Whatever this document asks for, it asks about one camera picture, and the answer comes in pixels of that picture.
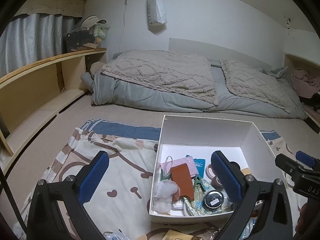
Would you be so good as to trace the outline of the pink card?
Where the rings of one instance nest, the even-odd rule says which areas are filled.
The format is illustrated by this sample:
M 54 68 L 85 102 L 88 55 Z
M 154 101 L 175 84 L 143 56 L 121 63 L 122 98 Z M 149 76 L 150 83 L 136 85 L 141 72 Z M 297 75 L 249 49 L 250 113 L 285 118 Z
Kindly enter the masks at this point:
M 186 164 L 191 178 L 195 177 L 199 172 L 197 170 L 197 167 L 195 165 L 195 162 L 191 156 L 175 159 L 175 160 L 169 160 L 170 156 L 167 157 L 165 162 L 160 164 L 160 167 L 164 174 L 168 174 L 172 167 L 176 167 L 182 164 Z

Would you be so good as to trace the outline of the white cap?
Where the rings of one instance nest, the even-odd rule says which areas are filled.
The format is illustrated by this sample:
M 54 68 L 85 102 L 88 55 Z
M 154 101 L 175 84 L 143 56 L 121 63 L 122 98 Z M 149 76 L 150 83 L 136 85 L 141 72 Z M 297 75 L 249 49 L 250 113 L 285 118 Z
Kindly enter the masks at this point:
M 96 15 L 91 15 L 83 20 L 83 22 L 80 24 L 80 28 L 90 29 L 96 24 L 106 24 L 106 23 L 107 23 L 107 20 L 99 19 Z

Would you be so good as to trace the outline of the white hanging paper bag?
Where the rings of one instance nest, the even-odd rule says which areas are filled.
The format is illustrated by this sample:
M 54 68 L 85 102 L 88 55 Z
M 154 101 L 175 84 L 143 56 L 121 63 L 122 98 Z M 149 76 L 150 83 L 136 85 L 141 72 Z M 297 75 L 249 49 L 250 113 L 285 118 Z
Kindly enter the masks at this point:
M 167 24 L 167 13 L 163 0 L 147 0 L 147 16 L 149 25 Z

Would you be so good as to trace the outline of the large black round tin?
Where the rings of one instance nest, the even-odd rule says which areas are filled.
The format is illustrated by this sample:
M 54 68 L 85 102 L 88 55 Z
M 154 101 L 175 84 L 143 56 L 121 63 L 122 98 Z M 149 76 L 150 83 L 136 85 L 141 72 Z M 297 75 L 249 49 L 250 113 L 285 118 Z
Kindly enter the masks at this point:
M 204 195 L 202 204 L 206 210 L 215 210 L 224 202 L 224 195 L 221 191 L 212 190 Z

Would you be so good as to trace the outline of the grey curtain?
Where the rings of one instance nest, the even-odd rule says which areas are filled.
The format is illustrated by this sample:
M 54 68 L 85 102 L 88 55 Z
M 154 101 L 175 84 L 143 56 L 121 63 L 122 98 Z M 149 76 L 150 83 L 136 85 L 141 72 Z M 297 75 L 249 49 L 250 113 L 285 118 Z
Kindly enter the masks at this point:
M 1 35 L 1 77 L 30 63 L 64 52 L 63 36 L 77 18 L 63 15 L 21 15 Z

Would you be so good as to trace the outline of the white lace ball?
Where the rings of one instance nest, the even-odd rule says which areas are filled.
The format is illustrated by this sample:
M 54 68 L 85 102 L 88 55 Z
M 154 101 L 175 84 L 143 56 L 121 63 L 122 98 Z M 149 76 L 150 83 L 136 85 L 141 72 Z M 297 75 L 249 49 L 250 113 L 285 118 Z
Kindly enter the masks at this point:
M 175 194 L 180 193 L 179 186 L 172 180 L 161 180 L 155 187 L 153 210 L 157 213 L 169 213 Z

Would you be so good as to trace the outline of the pink clothes pile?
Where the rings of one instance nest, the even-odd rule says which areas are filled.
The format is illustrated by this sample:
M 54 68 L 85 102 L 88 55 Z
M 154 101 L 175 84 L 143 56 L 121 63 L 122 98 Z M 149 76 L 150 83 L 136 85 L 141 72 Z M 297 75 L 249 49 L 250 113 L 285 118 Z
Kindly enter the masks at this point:
M 303 69 L 291 73 L 292 84 L 298 96 L 310 99 L 319 92 L 319 76 L 311 75 Z

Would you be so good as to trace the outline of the right beige pillow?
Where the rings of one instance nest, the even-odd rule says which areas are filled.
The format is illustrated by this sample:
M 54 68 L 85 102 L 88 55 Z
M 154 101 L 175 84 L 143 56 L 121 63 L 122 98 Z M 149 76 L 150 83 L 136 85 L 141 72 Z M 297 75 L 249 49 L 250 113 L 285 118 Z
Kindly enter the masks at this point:
M 299 97 L 286 80 L 281 81 L 236 60 L 224 59 L 220 62 L 230 93 L 268 103 L 293 118 L 304 118 L 305 111 Z

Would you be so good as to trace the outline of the wooden bedside shelf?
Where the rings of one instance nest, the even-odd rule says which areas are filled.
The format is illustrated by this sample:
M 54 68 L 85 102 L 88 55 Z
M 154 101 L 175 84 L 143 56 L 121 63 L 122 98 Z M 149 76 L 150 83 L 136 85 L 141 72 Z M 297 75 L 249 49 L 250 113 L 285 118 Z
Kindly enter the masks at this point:
M 1 77 L 1 140 L 14 157 L 63 108 L 85 94 L 80 79 L 105 48 L 75 51 L 37 61 Z

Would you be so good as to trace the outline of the brown leather pouch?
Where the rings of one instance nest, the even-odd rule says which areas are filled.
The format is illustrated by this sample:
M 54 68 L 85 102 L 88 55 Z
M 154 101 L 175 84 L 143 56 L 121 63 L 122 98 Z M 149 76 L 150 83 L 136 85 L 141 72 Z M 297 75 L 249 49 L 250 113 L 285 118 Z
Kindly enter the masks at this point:
M 187 164 L 181 164 L 171 168 L 171 179 L 179 190 L 174 194 L 173 200 L 178 201 L 181 197 L 194 200 L 194 188 Z

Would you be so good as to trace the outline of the beige pillow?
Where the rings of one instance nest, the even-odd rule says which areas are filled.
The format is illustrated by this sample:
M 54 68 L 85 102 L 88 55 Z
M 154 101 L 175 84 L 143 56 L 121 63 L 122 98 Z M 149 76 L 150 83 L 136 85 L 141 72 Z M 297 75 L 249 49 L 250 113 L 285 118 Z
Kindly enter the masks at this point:
M 149 89 L 178 93 L 217 105 L 210 68 L 210 62 L 197 54 L 128 50 L 105 64 L 101 72 Z
M 299 97 L 286 80 L 281 81 L 236 60 L 224 59 L 220 62 L 230 93 L 268 103 L 293 118 L 304 118 L 305 111 Z

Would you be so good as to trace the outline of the left beige pillow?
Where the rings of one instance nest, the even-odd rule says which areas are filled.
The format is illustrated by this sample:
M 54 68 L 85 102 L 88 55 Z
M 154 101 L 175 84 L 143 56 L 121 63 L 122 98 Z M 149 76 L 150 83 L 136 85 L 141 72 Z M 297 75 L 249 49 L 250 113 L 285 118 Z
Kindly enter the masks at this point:
M 149 89 L 178 93 L 217 105 L 210 68 L 210 62 L 197 54 L 128 50 L 105 64 L 101 72 Z

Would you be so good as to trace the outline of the grey duvet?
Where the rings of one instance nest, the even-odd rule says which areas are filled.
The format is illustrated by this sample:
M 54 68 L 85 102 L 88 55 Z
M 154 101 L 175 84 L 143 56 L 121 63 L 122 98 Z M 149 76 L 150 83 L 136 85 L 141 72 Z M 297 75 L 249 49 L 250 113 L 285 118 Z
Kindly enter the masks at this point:
M 226 112 L 262 116 L 267 118 L 294 119 L 285 111 L 268 103 L 243 98 L 230 93 L 226 87 L 225 76 L 221 68 L 221 60 L 206 59 L 211 65 L 210 71 L 213 76 L 216 95 L 218 98 L 217 105 L 211 105 L 210 103 L 178 93 L 161 92 L 149 89 L 144 86 L 104 75 L 101 72 L 101 69 L 107 63 L 100 61 L 93 63 L 90 71 L 81 75 L 81 81 L 84 87 L 91 92 L 91 103 L 96 106 L 114 103 L 116 105 L 160 112 Z M 285 77 L 285 69 L 282 69 L 277 73 L 271 73 L 263 69 L 259 70 L 265 74 L 274 76 L 281 81 L 286 80 L 289 83 Z

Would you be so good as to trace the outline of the white shoe box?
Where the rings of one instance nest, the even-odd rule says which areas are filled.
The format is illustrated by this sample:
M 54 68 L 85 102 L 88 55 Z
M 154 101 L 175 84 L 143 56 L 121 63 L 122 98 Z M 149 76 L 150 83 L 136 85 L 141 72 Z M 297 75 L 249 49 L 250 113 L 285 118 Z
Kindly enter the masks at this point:
M 238 121 L 192 116 L 165 115 L 159 137 L 152 187 L 160 181 L 160 165 L 167 157 L 190 155 L 210 164 L 211 155 L 220 150 L 229 161 L 249 168 L 258 181 L 285 180 L 275 165 L 275 155 L 256 125 Z

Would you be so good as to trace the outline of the green clothespin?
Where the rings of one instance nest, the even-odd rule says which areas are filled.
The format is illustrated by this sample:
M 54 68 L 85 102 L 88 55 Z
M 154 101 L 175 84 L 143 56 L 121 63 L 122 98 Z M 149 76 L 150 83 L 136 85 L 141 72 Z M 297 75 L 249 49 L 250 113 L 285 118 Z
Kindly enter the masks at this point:
M 197 189 L 200 189 L 202 192 L 206 192 L 206 188 L 204 187 L 202 178 L 199 176 L 199 174 L 194 177 L 194 191 Z

